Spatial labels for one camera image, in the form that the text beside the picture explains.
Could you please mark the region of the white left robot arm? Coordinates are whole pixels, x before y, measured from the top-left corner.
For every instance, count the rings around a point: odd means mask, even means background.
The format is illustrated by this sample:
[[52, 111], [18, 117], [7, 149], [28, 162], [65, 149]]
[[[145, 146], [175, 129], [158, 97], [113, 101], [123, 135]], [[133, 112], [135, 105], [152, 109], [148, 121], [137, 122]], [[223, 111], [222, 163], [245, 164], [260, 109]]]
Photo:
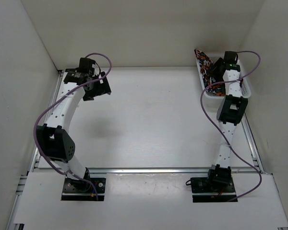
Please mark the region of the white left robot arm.
[[90, 101], [104, 94], [111, 94], [107, 73], [69, 70], [64, 73], [57, 101], [46, 110], [49, 117], [42, 125], [36, 121], [34, 127], [34, 141], [40, 155], [81, 192], [93, 193], [96, 188], [88, 169], [75, 156], [75, 142], [69, 135], [70, 123], [80, 101]]

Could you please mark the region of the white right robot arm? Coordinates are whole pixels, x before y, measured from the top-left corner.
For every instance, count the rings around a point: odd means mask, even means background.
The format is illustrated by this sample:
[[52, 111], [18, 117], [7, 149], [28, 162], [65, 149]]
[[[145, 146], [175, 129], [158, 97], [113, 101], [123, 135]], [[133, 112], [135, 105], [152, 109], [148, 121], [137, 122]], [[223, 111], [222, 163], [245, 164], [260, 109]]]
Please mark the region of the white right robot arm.
[[236, 60], [224, 59], [224, 66], [226, 95], [216, 114], [218, 127], [223, 136], [206, 179], [206, 187], [213, 192], [224, 190], [230, 184], [230, 147], [237, 125], [241, 122], [248, 104], [248, 99], [243, 97], [240, 86], [240, 65]]

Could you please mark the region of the orange camouflage shorts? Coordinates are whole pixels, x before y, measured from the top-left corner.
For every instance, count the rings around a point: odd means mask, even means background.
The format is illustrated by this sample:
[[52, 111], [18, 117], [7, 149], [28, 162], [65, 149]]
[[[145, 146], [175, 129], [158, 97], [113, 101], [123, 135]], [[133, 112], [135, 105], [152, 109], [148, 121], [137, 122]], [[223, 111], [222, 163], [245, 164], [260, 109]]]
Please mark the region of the orange camouflage shorts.
[[203, 75], [204, 80], [204, 88], [209, 88], [205, 92], [211, 92], [216, 96], [225, 96], [225, 84], [220, 83], [220, 81], [215, 81], [212, 70], [213, 70], [213, 62], [207, 54], [199, 49], [194, 50], [195, 57], [200, 63], [201, 73]]

